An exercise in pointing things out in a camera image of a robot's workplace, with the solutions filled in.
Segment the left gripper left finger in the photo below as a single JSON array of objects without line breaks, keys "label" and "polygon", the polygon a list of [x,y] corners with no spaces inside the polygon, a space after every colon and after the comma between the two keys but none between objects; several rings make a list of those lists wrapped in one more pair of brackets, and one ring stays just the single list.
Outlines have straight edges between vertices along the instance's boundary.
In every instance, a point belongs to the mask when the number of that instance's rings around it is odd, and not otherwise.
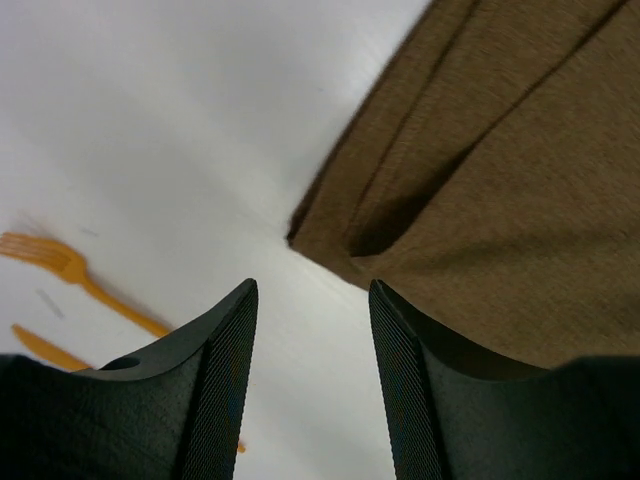
[{"label": "left gripper left finger", "polygon": [[229,479],[249,383],[258,288],[99,369],[1,359],[5,479]]}]

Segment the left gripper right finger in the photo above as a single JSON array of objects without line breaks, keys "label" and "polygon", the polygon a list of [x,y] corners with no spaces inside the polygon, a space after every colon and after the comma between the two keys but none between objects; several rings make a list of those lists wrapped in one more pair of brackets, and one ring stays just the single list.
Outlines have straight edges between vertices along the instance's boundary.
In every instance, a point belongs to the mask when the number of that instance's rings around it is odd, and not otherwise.
[{"label": "left gripper right finger", "polygon": [[639,360],[552,369],[486,349],[382,281],[371,331],[399,479],[635,479]]}]

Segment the brown cloth napkin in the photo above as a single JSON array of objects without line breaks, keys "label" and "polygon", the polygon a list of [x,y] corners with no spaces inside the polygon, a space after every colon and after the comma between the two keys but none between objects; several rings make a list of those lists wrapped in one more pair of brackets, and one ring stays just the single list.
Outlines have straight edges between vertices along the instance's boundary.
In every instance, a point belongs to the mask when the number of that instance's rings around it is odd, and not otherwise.
[{"label": "brown cloth napkin", "polygon": [[639,351],[639,5],[433,1],[290,247],[539,367]]}]

